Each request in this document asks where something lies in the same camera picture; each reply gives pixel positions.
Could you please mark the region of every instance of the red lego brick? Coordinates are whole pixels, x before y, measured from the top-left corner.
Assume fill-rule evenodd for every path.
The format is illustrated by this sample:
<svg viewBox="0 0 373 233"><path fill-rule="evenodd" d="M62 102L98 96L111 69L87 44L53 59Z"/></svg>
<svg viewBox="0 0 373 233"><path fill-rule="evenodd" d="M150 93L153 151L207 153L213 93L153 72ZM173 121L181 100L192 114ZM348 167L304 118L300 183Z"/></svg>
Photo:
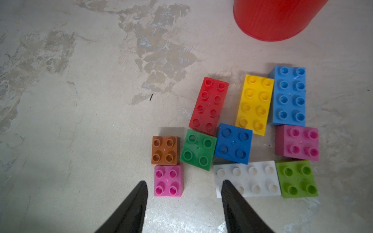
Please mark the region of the red lego brick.
<svg viewBox="0 0 373 233"><path fill-rule="evenodd" d="M214 136L229 83L205 77L189 127Z"/></svg>
<svg viewBox="0 0 373 233"><path fill-rule="evenodd" d="M180 162L180 137L154 136L151 164L176 165Z"/></svg>
<svg viewBox="0 0 373 233"><path fill-rule="evenodd" d="M275 154L302 160L319 160L319 131L316 128L281 125L276 128Z"/></svg>

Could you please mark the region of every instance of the white lego brick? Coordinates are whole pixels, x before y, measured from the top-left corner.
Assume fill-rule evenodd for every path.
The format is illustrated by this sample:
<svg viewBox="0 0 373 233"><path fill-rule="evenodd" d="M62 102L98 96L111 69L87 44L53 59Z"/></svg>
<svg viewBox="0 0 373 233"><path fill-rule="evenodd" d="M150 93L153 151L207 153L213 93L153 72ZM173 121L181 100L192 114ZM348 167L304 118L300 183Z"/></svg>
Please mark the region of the white lego brick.
<svg viewBox="0 0 373 233"><path fill-rule="evenodd" d="M214 176L218 198L222 198L224 180L229 180L243 197L281 195L275 161L214 165Z"/></svg>

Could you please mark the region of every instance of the lime green lego brick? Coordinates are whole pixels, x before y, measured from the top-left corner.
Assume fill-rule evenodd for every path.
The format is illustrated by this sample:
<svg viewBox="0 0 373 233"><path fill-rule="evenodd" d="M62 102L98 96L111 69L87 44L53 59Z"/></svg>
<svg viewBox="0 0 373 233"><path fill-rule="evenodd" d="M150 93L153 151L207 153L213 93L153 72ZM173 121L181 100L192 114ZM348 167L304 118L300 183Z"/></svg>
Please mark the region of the lime green lego brick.
<svg viewBox="0 0 373 233"><path fill-rule="evenodd" d="M274 80L246 75L235 126L264 136Z"/></svg>
<svg viewBox="0 0 373 233"><path fill-rule="evenodd" d="M210 170L216 138L188 129L180 161Z"/></svg>
<svg viewBox="0 0 373 233"><path fill-rule="evenodd" d="M276 168L283 198L319 196L309 161L279 162Z"/></svg>

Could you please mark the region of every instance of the blue lego brick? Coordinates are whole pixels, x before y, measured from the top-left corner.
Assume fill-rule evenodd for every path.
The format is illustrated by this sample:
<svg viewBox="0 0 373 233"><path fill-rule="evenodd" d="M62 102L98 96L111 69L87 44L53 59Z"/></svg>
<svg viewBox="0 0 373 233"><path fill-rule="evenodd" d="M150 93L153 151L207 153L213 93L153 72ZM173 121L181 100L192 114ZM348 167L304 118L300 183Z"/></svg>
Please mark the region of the blue lego brick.
<svg viewBox="0 0 373 233"><path fill-rule="evenodd" d="M305 68L276 66L268 77L275 80L269 125L305 126Z"/></svg>
<svg viewBox="0 0 373 233"><path fill-rule="evenodd" d="M236 163L248 164L253 131L220 124L215 156Z"/></svg>

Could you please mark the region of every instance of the yellow lego brick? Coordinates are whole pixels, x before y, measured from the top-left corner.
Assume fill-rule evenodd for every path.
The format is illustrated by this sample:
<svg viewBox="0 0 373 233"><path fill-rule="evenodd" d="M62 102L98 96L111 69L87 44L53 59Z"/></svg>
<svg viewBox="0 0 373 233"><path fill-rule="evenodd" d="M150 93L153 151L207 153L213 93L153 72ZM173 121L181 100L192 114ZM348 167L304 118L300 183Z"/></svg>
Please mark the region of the yellow lego brick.
<svg viewBox="0 0 373 233"><path fill-rule="evenodd" d="M251 129L253 133L264 136L273 84L273 79L246 75L237 113L237 127Z"/></svg>

